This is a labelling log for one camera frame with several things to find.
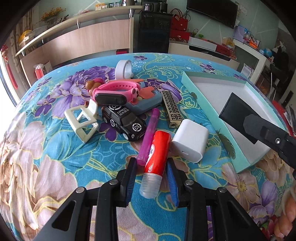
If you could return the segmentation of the gold patterned lighter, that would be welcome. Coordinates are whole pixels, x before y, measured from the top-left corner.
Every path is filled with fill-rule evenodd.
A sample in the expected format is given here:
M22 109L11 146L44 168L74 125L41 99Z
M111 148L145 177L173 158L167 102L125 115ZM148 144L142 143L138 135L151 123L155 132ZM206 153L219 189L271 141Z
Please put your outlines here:
M169 128L178 128L183 121L183 117L173 98L173 94L169 90L162 90L161 94L168 126Z

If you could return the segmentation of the small red paper bag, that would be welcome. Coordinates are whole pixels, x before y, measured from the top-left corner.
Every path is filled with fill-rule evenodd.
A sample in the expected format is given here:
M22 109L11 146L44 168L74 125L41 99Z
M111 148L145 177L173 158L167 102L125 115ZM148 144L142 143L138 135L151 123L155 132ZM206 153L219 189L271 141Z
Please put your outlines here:
M44 76L44 64L34 65L35 75L37 79L41 79Z

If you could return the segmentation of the black toy car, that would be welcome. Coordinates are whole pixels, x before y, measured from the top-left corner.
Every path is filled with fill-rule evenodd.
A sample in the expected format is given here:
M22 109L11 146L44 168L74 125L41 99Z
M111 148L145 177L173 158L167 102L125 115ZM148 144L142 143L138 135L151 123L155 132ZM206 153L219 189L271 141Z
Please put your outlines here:
M128 141L137 141L145 135L147 125L125 106L109 105L101 108L105 123L115 128Z

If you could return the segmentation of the red glue bottle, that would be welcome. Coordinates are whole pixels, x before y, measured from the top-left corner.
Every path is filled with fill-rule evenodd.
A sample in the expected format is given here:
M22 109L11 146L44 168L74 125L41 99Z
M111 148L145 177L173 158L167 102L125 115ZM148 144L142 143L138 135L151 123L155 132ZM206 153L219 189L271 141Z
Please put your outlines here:
M158 195L166 167L170 143L170 133L162 130L155 132L139 189L140 195L146 199L153 199Z

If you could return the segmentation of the black water dispenser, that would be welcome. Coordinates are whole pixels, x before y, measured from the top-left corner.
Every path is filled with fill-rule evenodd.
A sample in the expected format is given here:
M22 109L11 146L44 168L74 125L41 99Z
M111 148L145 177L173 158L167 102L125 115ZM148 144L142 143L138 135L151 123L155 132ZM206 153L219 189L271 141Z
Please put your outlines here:
M167 1L140 1L136 53L168 53L172 15Z

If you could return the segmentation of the teal shallow box tray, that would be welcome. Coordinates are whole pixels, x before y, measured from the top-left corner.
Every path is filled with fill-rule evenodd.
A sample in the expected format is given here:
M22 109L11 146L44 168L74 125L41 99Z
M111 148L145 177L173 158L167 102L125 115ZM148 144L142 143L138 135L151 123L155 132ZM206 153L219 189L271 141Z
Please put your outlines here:
M229 154L237 173L256 164L270 150L260 141L251 143L225 121L219 118L231 94L246 102L260 117L287 130L285 122L271 102L251 83L234 77L204 72L184 72L181 83L189 93L194 93L197 103L215 130L230 141L235 155Z

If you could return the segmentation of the red hanging ornament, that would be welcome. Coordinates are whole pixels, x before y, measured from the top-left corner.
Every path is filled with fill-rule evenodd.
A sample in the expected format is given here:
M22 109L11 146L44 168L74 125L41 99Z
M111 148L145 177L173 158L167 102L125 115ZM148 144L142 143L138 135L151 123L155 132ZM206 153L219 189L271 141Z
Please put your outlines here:
M1 48L1 55L2 55L2 58L4 60L4 63L5 63L5 66L6 66L6 71L8 73L11 84L12 84L14 89L18 89L18 85L17 85L16 80L15 80L15 78L13 76L12 71L11 71L9 58L8 58L8 52L9 52L8 51L8 46L6 45L6 43L4 43L2 48Z

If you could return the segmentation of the floral blue tablecloth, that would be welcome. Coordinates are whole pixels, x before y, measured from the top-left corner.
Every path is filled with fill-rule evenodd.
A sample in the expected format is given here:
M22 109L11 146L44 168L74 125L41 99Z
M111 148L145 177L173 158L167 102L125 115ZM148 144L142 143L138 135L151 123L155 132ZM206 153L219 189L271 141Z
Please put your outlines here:
M202 186L226 187L271 240L287 234L287 218L295 217L295 201L286 199L293 170L274 151L255 166L237 174L227 140L213 128L196 98L182 85L185 71L244 79L239 72L215 63L180 55L145 53L89 59L58 68L37 81L14 109L14 118L1 137L1 217L17 240L33 240L48 219L77 188L97 188L116 177L141 141L128 142L100 120L86 143L76 136L65 110L89 99L86 82L114 78L119 60L130 60L136 78L146 86L172 93L184 118L209 130L203 159L191 163L174 157L175 165Z

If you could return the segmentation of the purple translucent lighter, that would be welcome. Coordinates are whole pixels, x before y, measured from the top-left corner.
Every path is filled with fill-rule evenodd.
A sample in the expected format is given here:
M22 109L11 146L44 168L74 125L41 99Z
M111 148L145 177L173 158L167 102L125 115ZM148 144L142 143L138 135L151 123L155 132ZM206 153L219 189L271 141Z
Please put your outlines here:
M154 134L156 132L156 128L159 120L159 115L160 115L159 109L153 108L151 118L149 119L149 123L145 131L142 145L140 147L140 150L137 156L137 164L140 166L145 166L148 160L149 151L152 145L152 141L153 141Z

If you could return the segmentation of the white flat box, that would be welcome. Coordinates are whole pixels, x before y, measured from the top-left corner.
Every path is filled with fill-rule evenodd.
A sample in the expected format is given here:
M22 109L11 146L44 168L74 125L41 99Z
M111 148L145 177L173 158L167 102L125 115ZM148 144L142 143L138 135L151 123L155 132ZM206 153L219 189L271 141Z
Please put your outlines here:
M216 51L216 48L217 48L217 44L215 43L212 43L203 39L193 38L193 37L189 37L188 44L191 46L204 48L211 51Z

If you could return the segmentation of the white tv cabinet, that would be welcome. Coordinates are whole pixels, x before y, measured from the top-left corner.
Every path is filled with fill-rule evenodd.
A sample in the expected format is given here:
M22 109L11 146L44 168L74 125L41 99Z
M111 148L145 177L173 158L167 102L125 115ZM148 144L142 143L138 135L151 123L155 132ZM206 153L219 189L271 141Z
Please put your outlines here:
M204 48L190 46L188 44L178 42L178 41L171 41L169 43L168 53L209 60L212 62L226 65L234 70L237 70L240 65L238 61L233 60L226 55L220 54L215 51L207 50Z

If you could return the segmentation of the pink smart watch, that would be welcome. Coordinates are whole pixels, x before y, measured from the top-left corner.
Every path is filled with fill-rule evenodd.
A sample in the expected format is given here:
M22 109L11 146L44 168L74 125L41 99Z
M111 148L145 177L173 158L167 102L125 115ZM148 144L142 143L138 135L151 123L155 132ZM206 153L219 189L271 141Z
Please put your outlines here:
M140 85L133 81L110 81L95 88L92 92L92 99L100 105L123 106L134 102L140 90Z

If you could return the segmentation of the white square hook holder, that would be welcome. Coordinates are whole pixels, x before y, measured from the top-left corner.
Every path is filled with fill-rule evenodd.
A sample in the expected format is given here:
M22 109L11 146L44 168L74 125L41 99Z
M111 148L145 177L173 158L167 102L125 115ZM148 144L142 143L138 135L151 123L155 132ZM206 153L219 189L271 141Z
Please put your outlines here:
M83 143L90 140L99 126L96 119L97 110L97 103L91 99L88 107L80 105L64 112L74 133Z

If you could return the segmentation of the white desk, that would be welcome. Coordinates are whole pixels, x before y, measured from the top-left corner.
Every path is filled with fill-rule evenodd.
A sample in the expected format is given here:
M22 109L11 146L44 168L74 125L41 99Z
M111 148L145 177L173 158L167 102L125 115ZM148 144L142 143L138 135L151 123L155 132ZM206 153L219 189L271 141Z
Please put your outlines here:
M234 39L233 42L235 44L236 60L239 62L237 71L240 72L244 64L253 68L254 72L250 77L250 81L255 84L259 80L264 68L266 67L270 69L271 62L264 55L247 44L244 44L236 39Z

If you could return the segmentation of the white charger cube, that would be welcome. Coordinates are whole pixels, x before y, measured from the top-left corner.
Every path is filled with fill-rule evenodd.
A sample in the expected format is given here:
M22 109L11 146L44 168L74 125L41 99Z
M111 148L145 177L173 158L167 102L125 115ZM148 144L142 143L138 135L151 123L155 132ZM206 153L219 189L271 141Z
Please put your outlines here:
M170 151L192 163L198 163L203 158L208 136L206 127L184 119L171 141Z

